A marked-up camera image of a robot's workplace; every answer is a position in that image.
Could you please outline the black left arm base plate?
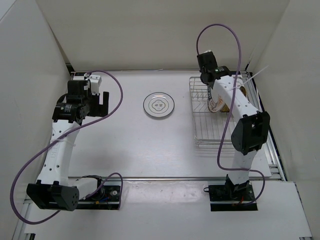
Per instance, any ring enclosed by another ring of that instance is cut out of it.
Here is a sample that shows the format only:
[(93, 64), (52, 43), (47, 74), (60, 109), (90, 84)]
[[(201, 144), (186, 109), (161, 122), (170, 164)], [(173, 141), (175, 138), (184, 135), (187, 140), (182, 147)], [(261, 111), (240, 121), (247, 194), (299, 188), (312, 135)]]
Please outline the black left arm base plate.
[(119, 210), (120, 190), (120, 185), (104, 185), (83, 202), (83, 207), (85, 210)]

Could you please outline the white plate with black rings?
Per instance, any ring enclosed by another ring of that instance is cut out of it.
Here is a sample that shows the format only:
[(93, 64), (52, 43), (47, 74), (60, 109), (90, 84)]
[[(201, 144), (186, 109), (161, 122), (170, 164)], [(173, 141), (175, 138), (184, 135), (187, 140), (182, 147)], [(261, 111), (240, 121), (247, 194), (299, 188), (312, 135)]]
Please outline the white plate with black rings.
[(163, 119), (173, 113), (175, 109), (174, 99), (164, 92), (153, 92), (143, 101), (144, 112), (152, 118)]

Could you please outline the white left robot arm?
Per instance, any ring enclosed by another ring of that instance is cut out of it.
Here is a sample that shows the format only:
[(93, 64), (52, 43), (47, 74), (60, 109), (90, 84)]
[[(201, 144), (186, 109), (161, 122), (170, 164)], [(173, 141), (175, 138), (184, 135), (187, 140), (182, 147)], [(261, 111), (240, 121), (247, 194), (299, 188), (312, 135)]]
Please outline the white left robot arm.
[(48, 150), (35, 183), (26, 193), (40, 209), (74, 211), (80, 200), (78, 186), (69, 185), (69, 166), (79, 127), (86, 117), (108, 114), (109, 93), (99, 93), (102, 78), (69, 80), (67, 93), (56, 102), (52, 115), (53, 146)]

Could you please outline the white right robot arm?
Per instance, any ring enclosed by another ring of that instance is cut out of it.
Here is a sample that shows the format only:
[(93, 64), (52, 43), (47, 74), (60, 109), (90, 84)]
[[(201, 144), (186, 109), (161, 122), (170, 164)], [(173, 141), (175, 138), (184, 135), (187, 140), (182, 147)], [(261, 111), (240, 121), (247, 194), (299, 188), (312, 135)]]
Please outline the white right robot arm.
[(217, 103), (227, 105), (236, 125), (231, 134), (235, 149), (232, 166), (225, 179), (224, 193), (236, 200), (249, 188), (249, 172), (253, 160), (266, 143), (270, 127), (270, 115), (259, 111), (237, 87), (237, 77), (226, 66), (218, 66), (212, 51), (197, 55), (200, 80), (208, 86), (211, 97)]

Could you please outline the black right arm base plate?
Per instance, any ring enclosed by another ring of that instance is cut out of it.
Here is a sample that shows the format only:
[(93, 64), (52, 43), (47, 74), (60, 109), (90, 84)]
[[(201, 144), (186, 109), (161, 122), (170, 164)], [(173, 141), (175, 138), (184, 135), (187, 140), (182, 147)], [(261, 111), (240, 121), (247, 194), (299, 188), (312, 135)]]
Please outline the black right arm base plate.
[(209, 194), (211, 212), (249, 212), (258, 211), (257, 204), (251, 203), (255, 199), (252, 185), (248, 189), (232, 196), (224, 185), (209, 185), (203, 189)]

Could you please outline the green rimmed white plate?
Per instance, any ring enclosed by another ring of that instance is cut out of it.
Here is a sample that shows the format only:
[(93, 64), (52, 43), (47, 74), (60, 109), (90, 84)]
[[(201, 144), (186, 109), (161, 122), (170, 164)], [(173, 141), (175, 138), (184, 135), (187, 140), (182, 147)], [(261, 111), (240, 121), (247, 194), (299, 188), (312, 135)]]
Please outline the green rimmed white plate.
[(210, 88), (210, 86), (208, 86), (207, 87), (207, 107), (211, 113), (214, 113), (216, 103), (214, 102), (214, 100), (212, 98), (212, 91), (211, 90), (212, 89)]

